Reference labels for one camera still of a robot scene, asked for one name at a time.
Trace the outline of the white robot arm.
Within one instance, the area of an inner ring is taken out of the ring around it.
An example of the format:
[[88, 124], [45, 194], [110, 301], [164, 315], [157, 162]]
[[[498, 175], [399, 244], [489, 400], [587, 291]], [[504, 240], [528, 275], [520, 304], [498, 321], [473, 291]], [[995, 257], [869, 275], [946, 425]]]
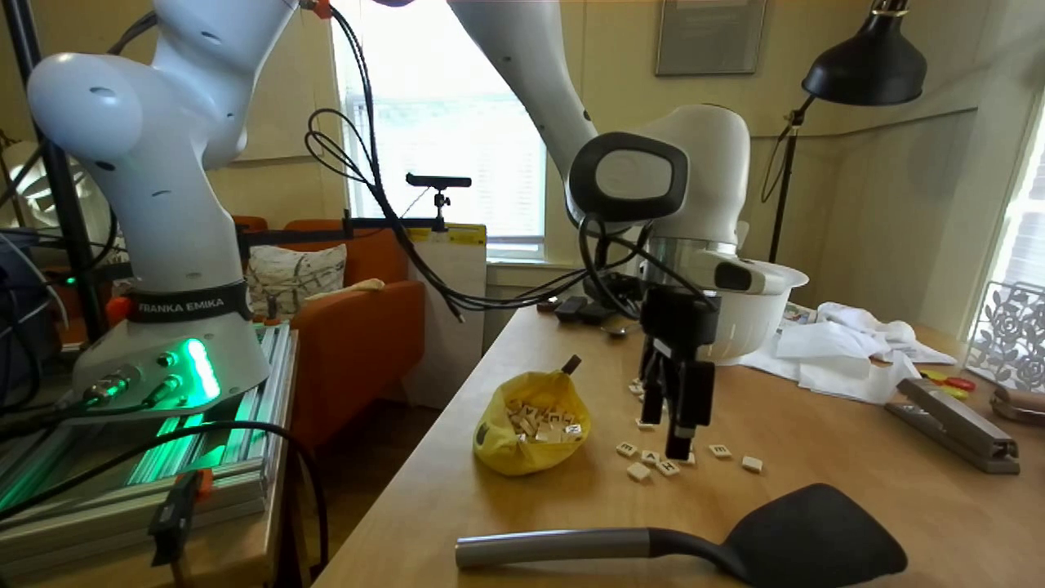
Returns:
[[[256, 74], [302, 0], [152, 0], [145, 67], [62, 52], [25, 81], [32, 120], [84, 162], [123, 223], [130, 317], [75, 364], [99, 416], [200, 411], [263, 383], [248, 327], [233, 216], [209, 169], [246, 147]], [[681, 224], [706, 244], [670, 272], [698, 298], [755, 291], [760, 275], [727, 249], [742, 117], [692, 108], [685, 129], [597, 132], [567, 79], [558, 0], [451, 0], [457, 23], [522, 100], [565, 175], [565, 210], [599, 224]]]

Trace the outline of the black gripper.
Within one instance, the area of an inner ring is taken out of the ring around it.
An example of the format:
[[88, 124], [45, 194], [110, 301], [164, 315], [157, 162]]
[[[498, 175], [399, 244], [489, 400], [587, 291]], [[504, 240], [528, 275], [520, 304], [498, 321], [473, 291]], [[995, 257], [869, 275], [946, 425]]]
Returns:
[[[666, 453], [685, 462], [698, 425], [713, 422], [715, 366], [694, 364], [698, 351], [715, 341], [717, 298], [713, 291], [654, 289], [641, 312], [646, 333], [641, 383], [644, 425], [659, 425], [670, 383], [670, 436]], [[661, 378], [661, 359], [681, 359]]]

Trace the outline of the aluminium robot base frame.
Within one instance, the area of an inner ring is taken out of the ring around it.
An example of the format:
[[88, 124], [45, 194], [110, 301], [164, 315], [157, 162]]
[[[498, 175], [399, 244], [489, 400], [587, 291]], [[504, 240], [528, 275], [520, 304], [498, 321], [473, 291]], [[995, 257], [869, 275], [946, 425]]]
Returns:
[[266, 505], [276, 428], [288, 422], [292, 333], [256, 333], [263, 378], [224, 391], [201, 341], [181, 341], [105, 378], [113, 401], [2, 459], [0, 572], [41, 576], [152, 542], [159, 505], [181, 478], [206, 480], [191, 526]]

